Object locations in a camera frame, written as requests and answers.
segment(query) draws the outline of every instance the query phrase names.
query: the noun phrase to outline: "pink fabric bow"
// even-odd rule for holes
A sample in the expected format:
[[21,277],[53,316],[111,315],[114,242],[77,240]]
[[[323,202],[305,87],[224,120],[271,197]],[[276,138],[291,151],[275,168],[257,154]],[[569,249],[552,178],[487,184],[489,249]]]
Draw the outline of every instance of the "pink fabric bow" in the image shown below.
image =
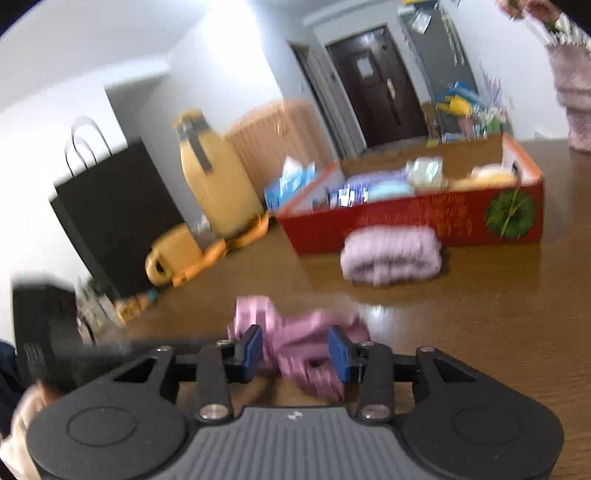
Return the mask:
[[369,340],[369,332],[357,315],[343,317],[334,310],[319,309],[283,319],[267,297],[236,299],[234,327],[228,336],[237,341],[251,325],[263,330],[263,368],[278,371],[299,387],[330,401],[343,400],[343,385],[330,363],[328,331],[339,325],[353,343]]

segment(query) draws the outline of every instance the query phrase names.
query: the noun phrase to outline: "green wreath print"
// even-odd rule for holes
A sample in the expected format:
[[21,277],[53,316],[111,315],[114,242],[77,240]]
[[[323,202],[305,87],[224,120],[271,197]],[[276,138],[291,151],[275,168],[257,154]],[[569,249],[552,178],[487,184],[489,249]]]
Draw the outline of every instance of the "green wreath print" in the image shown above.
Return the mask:
[[520,238],[532,229],[534,223],[534,199],[519,189],[501,192],[486,210],[486,226],[500,238]]

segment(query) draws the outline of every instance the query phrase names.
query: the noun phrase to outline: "mug handle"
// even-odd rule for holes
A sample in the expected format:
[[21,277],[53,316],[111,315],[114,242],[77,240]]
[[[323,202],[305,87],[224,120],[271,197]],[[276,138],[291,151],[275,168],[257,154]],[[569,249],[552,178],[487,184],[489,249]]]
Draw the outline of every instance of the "mug handle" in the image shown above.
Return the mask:
[[146,257],[145,268],[150,282],[157,287],[166,285],[173,278],[173,273],[164,268],[154,251],[151,251]]

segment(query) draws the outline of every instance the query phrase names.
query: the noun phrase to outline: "beige sleeve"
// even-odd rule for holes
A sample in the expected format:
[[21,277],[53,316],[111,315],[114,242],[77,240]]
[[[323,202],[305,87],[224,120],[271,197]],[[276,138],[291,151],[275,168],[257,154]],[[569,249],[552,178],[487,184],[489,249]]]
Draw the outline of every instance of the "beige sleeve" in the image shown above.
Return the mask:
[[40,480],[25,439],[31,420],[44,407],[40,389],[37,386],[30,387],[14,412],[10,436],[0,445],[0,459],[18,480]]

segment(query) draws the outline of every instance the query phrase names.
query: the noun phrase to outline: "wooden table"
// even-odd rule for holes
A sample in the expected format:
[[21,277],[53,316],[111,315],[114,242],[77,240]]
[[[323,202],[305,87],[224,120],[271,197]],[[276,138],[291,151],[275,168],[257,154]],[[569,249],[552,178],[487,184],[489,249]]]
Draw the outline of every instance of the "wooden table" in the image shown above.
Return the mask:
[[[390,288],[354,287],[337,255],[298,259],[280,228],[229,256],[130,325],[133,336],[223,333],[235,297],[299,304],[360,302],[372,337],[395,352],[434,345],[549,406],[566,443],[553,479],[591,478],[591,158],[562,141],[525,144],[547,178],[541,245],[454,248],[437,279]],[[262,379],[235,391],[239,406],[319,403],[297,387]],[[398,405],[411,408],[402,389]]]

